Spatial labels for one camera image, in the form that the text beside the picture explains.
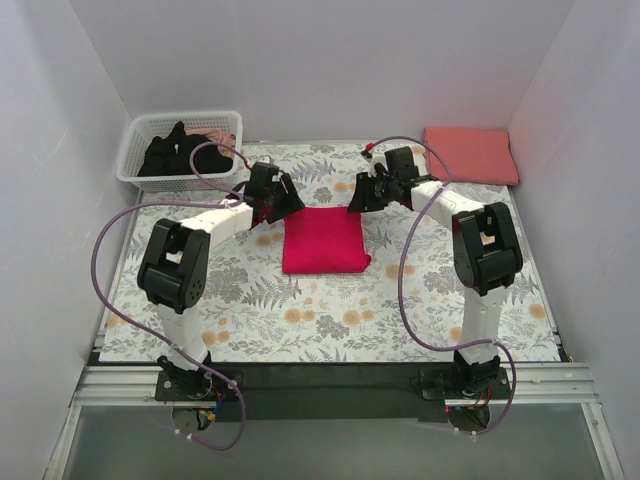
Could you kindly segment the magenta t shirt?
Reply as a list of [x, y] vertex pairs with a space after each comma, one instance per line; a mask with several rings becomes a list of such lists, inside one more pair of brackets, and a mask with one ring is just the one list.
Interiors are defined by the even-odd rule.
[[284, 227], [284, 274], [356, 274], [371, 263], [361, 214], [346, 207], [306, 207], [286, 217]]

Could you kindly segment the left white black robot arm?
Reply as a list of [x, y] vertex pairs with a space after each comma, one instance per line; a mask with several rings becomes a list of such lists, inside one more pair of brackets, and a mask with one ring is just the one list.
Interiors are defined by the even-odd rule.
[[161, 363], [182, 370], [178, 387], [188, 398], [203, 399], [213, 386], [211, 373], [201, 367], [209, 350], [197, 308], [207, 283], [210, 250], [303, 208], [291, 176], [275, 165], [258, 162], [238, 192], [204, 206], [195, 216], [155, 223], [137, 284], [154, 305], [171, 348]]

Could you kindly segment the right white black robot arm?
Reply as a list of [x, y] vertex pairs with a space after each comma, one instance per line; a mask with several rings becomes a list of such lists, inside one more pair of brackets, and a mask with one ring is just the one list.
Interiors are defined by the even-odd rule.
[[368, 169], [356, 177], [351, 213], [381, 211], [396, 202], [430, 217], [452, 234], [453, 265], [464, 288], [461, 339], [450, 348], [452, 372], [446, 385], [475, 397], [497, 380], [505, 348], [498, 340], [502, 305], [522, 270], [523, 256], [509, 208], [482, 204], [449, 188], [418, 165], [410, 147], [361, 152]]

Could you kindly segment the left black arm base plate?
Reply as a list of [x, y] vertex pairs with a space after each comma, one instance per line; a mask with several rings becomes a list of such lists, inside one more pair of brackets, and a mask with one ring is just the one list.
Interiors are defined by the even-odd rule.
[[154, 399], [160, 402], [214, 402], [225, 397], [236, 401], [238, 395], [234, 385], [242, 386], [243, 372], [235, 370], [227, 371], [227, 374], [230, 376], [230, 382], [201, 370], [180, 370], [174, 373], [161, 371], [157, 378]]

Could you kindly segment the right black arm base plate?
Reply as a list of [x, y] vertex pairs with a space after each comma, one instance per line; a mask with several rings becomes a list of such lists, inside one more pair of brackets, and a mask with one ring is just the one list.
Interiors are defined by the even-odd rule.
[[511, 385], [504, 368], [500, 368], [498, 377], [490, 380], [484, 387], [463, 387], [451, 365], [428, 364], [409, 378], [409, 385], [424, 400], [506, 400], [511, 393]]

